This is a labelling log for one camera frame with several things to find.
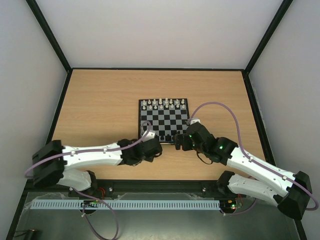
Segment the left circuit board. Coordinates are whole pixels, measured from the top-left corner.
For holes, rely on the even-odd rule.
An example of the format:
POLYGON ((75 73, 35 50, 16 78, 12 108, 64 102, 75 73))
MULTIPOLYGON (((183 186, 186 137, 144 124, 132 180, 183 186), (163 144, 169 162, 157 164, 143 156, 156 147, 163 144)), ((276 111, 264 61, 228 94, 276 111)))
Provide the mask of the left circuit board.
POLYGON ((79 208, 97 209, 102 205, 102 199, 84 199, 79 203, 79 208))

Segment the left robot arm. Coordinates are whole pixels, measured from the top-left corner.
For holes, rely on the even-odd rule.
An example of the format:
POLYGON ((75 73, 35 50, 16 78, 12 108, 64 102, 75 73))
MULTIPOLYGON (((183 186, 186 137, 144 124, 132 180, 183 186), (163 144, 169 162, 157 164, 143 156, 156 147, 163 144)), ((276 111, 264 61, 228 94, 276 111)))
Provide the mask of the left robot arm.
POLYGON ((35 188, 61 185, 79 192, 95 189, 96 176, 88 167, 98 165, 136 166, 153 162, 163 152, 157 138, 137 141, 121 139, 92 147, 72 147, 53 140, 32 156, 32 181, 35 188))

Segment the circuit board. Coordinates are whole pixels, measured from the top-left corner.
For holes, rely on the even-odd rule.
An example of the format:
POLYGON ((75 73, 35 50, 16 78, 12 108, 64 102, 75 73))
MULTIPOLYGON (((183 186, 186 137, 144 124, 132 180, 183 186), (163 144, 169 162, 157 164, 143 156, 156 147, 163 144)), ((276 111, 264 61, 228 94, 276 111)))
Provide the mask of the circuit board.
POLYGON ((97 209, 102 205, 102 199, 84 199, 79 203, 79 208, 97 209))
POLYGON ((237 198, 234 200, 226 200, 225 202, 222 203, 223 208, 232 209, 232 210, 241 208, 242 206, 243 206, 243 201, 237 198))

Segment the right circuit board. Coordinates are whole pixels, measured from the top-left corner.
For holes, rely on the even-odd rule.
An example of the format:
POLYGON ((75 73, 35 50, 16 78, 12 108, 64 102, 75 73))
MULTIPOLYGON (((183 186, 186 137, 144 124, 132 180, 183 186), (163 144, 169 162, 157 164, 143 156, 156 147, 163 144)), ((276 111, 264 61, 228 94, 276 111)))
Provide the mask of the right circuit board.
POLYGON ((241 208, 242 206, 243 206, 243 201, 237 198, 234 200, 226 200, 225 202, 222 203, 223 208, 232 209, 232 210, 241 208))

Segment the black aluminium rail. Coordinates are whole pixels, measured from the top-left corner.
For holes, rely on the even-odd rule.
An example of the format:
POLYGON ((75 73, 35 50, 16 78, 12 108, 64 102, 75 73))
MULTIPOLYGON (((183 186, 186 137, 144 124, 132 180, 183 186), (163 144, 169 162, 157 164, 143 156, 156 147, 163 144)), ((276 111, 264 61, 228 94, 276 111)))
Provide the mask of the black aluminium rail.
POLYGON ((230 194, 218 180, 112 180, 98 179, 97 185, 112 193, 230 194))

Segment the black frame post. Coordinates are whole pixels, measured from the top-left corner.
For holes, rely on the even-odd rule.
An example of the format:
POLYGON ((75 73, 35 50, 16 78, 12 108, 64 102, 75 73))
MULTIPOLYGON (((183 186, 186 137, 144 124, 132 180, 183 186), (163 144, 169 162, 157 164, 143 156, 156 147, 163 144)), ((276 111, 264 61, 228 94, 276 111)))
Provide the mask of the black frame post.
POLYGON ((257 63, 258 59, 260 58, 261 54, 263 53, 265 47, 267 46, 268 42, 270 41, 271 37, 273 36, 274 32, 278 28, 280 22, 282 21, 283 17, 287 13, 288 9, 290 8, 293 0, 283 0, 277 9, 274 17, 272 18, 270 24, 268 25, 265 33, 263 34, 259 44, 257 45, 252 57, 250 58, 246 68, 244 69, 245 72, 249 75, 250 72, 253 70, 255 64, 257 63))
POLYGON ((63 53, 62 48, 60 47, 51 27, 49 26, 41 8, 39 7, 36 0, 26 0, 27 5, 29 6, 30 10, 32 11, 34 17, 36 18, 39 26, 41 27, 42 31, 44 32, 47 40, 49 41, 50 45, 52 46, 55 54, 57 55, 58 59, 60 60, 63 68, 67 73, 72 70, 71 65, 69 64, 65 54, 63 53))

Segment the black frame post right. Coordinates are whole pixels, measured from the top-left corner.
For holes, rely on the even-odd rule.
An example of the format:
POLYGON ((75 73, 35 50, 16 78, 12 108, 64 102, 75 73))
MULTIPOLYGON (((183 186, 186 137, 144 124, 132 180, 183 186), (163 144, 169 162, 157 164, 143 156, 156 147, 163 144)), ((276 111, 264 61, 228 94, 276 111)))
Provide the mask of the black frame post right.
POLYGON ((260 58, 261 54, 263 53, 265 47, 267 46, 268 42, 270 41, 271 37, 273 36, 274 32, 278 28, 280 22, 282 21, 283 17, 287 13, 288 9, 290 8, 293 0, 283 0, 277 9, 274 17, 272 18, 270 24, 268 25, 265 33, 263 34, 259 44, 257 45, 252 57, 250 58, 246 68, 244 69, 245 72, 249 75, 250 72, 253 70, 255 64, 257 63, 258 59, 260 58))

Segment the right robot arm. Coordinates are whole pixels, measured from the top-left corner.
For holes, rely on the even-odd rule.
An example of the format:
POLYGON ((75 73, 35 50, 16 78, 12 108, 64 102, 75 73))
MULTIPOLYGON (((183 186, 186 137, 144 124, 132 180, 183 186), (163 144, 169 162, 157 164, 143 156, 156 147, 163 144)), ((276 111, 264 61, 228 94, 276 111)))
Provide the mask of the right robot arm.
POLYGON ((224 171, 217 180, 217 189, 224 195, 247 195, 270 203, 287 217, 301 220, 312 193, 309 176, 277 168, 242 150, 226 137, 214 137, 200 122, 188 126, 183 134, 176 134, 173 142, 177 150, 196 151, 212 163, 240 170, 246 178, 232 171, 224 171))

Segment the black and silver chessboard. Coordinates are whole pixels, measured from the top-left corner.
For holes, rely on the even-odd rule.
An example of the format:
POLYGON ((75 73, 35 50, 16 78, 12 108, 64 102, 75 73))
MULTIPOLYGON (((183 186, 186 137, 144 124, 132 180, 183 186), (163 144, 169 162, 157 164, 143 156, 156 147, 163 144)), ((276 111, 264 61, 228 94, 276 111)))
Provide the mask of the black and silver chessboard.
POLYGON ((187 130, 187 120, 190 118, 188 100, 186 98, 176 98, 179 100, 180 109, 176 109, 176 99, 168 98, 168 104, 165 104, 165 99, 162 98, 163 109, 159 109, 159 98, 154 99, 140 99, 138 101, 138 135, 141 137, 147 130, 147 124, 145 121, 150 122, 152 130, 162 144, 171 144, 174 142, 174 136, 177 131, 180 134, 185 134, 187 130), (157 104, 153 105, 153 100, 156 99, 157 104), (185 109, 182 108, 181 101, 185 99, 185 109), (143 100, 146 101, 146 110, 143 110, 143 100), (161 141, 160 137, 171 135, 172 141, 161 141))

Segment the black frame post left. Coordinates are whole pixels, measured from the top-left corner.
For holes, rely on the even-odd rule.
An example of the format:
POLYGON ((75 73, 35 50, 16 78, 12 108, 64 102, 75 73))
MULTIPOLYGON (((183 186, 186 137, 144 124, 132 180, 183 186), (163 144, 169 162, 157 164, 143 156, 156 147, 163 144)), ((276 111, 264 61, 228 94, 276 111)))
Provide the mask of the black frame post left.
POLYGON ((51 27, 49 26, 41 8, 39 7, 36 0, 26 0, 27 5, 29 6, 30 10, 32 11, 34 17, 36 18, 39 26, 41 27, 42 31, 44 32, 47 40, 49 41, 50 45, 52 46, 55 54, 57 55, 58 59, 60 60, 63 68, 67 73, 72 70, 71 65, 69 64, 65 54, 63 53, 62 48, 60 47, 51 27))

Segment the black chess king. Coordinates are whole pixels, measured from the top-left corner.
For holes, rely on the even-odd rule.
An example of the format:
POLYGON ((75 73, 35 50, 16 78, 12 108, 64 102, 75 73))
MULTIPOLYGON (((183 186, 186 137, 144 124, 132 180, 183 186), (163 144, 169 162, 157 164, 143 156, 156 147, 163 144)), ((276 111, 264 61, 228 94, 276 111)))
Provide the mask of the black chess king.
POLYGON ((172 136, 169 135, 169 134, 167 134, 167 135, 165 136, 165 140, 166 140, 167 142, 171 142, 171 141, 172 141, 172 136))

